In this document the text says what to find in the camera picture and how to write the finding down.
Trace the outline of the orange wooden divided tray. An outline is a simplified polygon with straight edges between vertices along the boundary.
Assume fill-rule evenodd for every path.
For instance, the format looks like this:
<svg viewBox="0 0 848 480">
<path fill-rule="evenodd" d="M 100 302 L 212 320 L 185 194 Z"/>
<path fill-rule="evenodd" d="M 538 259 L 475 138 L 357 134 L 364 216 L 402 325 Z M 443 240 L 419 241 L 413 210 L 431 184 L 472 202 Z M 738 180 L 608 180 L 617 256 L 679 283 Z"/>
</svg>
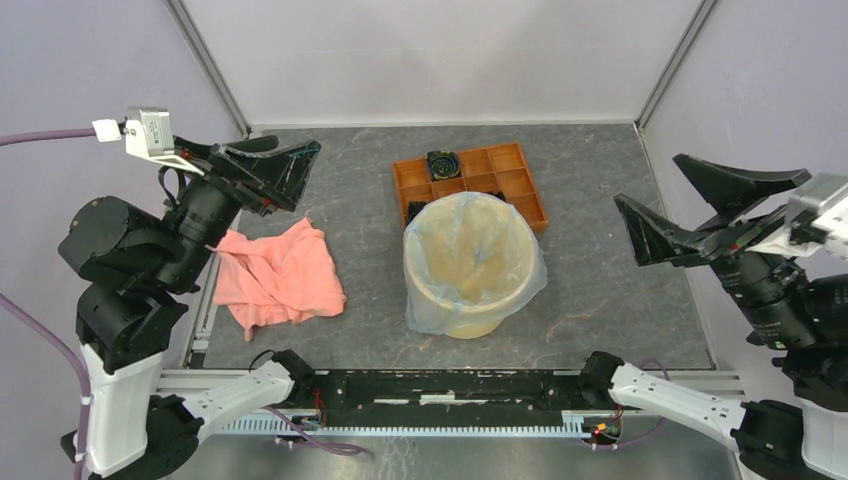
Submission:
<svg viewBox="0 0 848 480">
<path fill-rule="evenodd" d="M 402 226 L 406 226 L 410 201 L 429 204 L 463 191 L 501 191 L 506 202 L 517 209 L 534 232 L 547 230 L 547 212 L 520 144 L 513 142 L 454 152 L 460 158 L 461 176 L 450 180 L 431 180 L 426 154 L 393 163 Z"/>
</svg>

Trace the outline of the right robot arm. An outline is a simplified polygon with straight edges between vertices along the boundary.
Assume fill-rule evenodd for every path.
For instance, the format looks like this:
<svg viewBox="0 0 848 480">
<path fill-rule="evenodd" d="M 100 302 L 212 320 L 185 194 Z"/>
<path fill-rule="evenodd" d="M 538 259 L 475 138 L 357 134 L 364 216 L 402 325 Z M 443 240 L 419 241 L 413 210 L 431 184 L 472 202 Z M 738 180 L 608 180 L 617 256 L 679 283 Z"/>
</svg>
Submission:
<svg viewBox="0 0 848 480">
<path fill-rule="evenodd" d="M 577 392 L 591 408 L 632 407 L 717 441 L 765 479 L 847 475 L 847 278 L 809 279 L 798 259 L 847 257 L 847 179 L 804 169 L 752 171 L 686 154 L 675 164 L 714 215 L 686 230 L 619 194 L 615 205 L 641 266 L 706 266 L 751 326 L 748 342 L 775 352 L 796 405 L 736 401 L 592 353 Z"/>
</svg>

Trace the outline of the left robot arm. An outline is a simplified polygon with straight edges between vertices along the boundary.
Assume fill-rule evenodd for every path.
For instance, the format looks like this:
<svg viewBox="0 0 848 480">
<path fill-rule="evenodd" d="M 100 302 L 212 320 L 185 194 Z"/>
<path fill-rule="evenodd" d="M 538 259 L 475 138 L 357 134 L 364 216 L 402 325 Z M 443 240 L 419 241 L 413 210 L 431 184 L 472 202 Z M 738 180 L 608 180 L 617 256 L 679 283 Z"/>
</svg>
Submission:
<svg viewBox="0 0 848 480">
<path fill-rule="evenodd" d="M 295 352 L 199 393 L 163 396 L 156 387 L 179 296 L 197 290 L 214 248 L 241 210 L 261 216 L 296 208 L 321 146 L 283 147 L 276 136 L 204 145 L 175 135 L 126 137 L 128 150 L 175 171 L 178 190 L 155 217 L 114 196 L 75 215 L 60 256 L 87 289 L 76 332 L 92 391 L 77 440 L 94 479 L 160 479 L 211 435 L 268 406 L 306 405 L 314 370 Z"/>
</svg>

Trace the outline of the pink cloth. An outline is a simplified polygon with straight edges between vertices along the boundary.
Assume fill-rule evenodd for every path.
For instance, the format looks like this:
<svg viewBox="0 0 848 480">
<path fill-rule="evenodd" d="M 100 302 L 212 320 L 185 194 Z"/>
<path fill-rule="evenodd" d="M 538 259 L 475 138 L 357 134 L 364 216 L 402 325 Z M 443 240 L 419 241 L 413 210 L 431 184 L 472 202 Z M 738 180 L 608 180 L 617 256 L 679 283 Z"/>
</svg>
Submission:
<svg viewBox="0 0 848 480">
<path fill-rule="evenodd" d="M 306 217 L 273 237 L 250 240 L 229 230 L 216 253 L 213 303 L 229 309 L 247 342 L 261 327 L 335 317 L 345 309 L 325 234 Z"/>
</svg>

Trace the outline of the black rolled tie left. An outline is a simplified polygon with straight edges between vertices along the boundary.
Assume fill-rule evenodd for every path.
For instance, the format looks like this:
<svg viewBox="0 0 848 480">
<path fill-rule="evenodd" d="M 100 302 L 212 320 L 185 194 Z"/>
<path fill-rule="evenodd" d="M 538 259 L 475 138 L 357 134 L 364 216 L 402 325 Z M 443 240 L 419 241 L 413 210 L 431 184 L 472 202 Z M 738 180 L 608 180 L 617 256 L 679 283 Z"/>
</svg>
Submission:
<svg viewBox="0 0 848 480">
<path fill-rule="evenodd" d="M 426 201 L 410 201 L 407 205 L 405 225 L 408 226 L 417 215 L 428 205 Z"/>
</svg>

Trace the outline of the black orange rolled tie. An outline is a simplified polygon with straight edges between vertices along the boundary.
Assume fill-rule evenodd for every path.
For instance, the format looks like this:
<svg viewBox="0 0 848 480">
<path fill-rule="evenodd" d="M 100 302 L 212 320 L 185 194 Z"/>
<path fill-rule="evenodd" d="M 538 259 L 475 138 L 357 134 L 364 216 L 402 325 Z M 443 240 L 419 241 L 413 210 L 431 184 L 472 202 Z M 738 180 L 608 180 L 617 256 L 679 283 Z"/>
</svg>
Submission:
<svg viewBox="0 0 848 480">
<path fill-rule="evenodd" d="M 488 191 L 488 192 L 487 192 L 487 195 L 492 196 L 492 197 L 495 197 L 495 198 L 499 199 L 499 200 L 500 200 L 500 201 L 502 201 L 502 202 L 506 202 L 506 196 L 505 196 L 505 194 L 504 194 L 503 192 L 501 192 L 501 191 Z"/>
</svg>

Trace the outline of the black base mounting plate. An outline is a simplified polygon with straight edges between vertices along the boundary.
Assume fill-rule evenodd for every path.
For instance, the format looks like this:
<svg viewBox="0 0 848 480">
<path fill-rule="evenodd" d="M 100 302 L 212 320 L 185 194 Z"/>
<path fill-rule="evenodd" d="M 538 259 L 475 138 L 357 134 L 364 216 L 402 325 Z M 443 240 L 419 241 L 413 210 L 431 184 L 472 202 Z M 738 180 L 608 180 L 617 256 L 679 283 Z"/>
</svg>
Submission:
<svg viewBox="0 0 848 480">
<path fill-rule="evenodd" d="M 323 427 L 554 427 L 565 411 L 614 412 L 609 393 L 623 360 L 590 354 L 578 371 L 554 369 L 296 368 L 279 410 L 319 416 Z"/>
</svg>

